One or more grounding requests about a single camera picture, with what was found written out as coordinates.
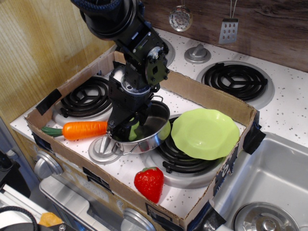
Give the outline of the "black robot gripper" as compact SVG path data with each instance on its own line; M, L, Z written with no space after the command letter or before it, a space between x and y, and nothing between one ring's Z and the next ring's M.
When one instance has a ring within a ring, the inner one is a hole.
M108 119L107 131L116 141L129 141L134 117L143 126L151 111L151 92L148 86L137 90L126 80L124 72L112 72L109 76L108 97L112 103L112 112Z

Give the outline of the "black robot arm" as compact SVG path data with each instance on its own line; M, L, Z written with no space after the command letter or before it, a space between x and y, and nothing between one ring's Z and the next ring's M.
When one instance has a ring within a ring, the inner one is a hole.
M168 46L147 22L139 0L74 0L90 32L119 46L125 65L116 65L109 76L108 97L112 112L107 133L129 141L132 127L146 122L151 98L167 79Z

